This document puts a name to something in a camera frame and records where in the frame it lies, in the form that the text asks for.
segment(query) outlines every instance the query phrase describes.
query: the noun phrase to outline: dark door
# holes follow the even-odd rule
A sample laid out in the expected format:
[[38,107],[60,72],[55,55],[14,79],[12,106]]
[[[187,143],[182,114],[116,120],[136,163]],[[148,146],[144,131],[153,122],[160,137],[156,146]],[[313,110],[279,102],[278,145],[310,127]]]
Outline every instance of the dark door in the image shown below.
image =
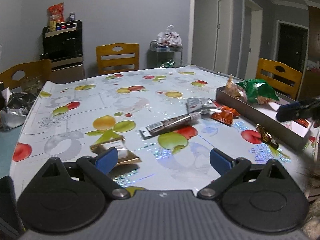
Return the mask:
[[277,61],[303,72],[307,52],[308,31],[291,25],[280,25]]

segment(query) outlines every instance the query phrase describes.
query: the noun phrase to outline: green snack bag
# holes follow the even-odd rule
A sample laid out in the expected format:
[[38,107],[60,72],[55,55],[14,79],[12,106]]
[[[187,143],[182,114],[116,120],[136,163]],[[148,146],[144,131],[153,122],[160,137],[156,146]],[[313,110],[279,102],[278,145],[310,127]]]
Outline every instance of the green snack bag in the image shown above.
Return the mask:
[[248,102],[252,104],[279,101],[274,89],[263,79],[248,79],[237,85],[243,88]]

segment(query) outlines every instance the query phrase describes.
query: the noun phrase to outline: blue gripper pad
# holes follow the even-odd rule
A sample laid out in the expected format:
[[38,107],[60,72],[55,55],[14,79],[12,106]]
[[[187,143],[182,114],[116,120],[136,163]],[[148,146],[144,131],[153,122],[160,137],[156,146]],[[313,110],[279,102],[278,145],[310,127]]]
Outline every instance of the blue gripper pad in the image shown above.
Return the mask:
[[210,164],[222,176],[233,168],[235,160],[218,149],[212,149]]
[[114,147],[93,158],[94,166],[104,174],[108,174],[118,163],[118,150]]

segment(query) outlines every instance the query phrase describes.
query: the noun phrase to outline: wooden chair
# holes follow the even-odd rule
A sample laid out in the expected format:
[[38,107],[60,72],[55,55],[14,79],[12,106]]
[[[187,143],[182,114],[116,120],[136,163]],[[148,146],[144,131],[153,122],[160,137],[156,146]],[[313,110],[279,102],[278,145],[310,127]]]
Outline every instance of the wooden chair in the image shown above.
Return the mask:
[[[17,71],[23,71],[25,73],[25,76],[18,81],[12,80],[13,75]],[[49,80],[50,74],[51,74],[51,60],[43,59],[36,62],[19,64],[19,65],[13,66],[12,68],[9,68],[8,70],[0,74],[0,82],[4,83],[5,88],[15,89],[17,87],[21,87],[21,82],[26,77],[41,76],[40,79],[44,84]]]
[[[120,51],[114,50],[115,47],[121,47]],[[125,71],[139,70],[139,44],[127,44],[127,43],[114,43],[110,45],[98,46],[96,48],[97,64],[100,75],[113,74]],[[134,57],[105,59],[103,56],[135,54]],[[105,70],[105,68],[113,66],[134,65],[133,69],[121,69],[121,70]]]
[[[288,79],[294,82],[294,84],[290,86],[285,83],[282,83],[281,81],[275,80],[274,78],[262,74],[261,70],[265,70],[274,75]],[[264,79],[273,88],[280,90],[290,95],[292,99],[295,99],[299,91],[302,73],[281,62],[260,58],[258,62],[256,78]]]

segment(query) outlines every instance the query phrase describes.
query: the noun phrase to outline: plastic tablecloth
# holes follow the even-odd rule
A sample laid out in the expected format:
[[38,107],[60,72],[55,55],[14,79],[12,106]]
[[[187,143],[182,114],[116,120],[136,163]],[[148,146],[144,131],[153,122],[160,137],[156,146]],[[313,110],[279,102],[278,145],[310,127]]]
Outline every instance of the plastic tablecloth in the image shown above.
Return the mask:
[[[124,136],[126,147],[142,160],[112,171],[110,176],[123,187],[191,189],[196,193],[219,177],[209,163],[210,151],[218,148],[252,163],[276,158],[306,192],[305,174],[315,158],[317,130],[311,131],[303,152],[294,153],[280,145],[283,155],[278,156],[254,136],[255,125],[242,117],[231,127],[201,119],[195,129],[169,141],[141,137],[139,128],[186,114],[187,98],[215,99],[216,88],[227,79],[189,65],[97,76],[62,85],[47,82],[23,126],[11,163],[17,197],[48,158],[72,162],[81,156],[96,156],[90,146],[106,131]],[[185,147],[173,153],[176,144]]]

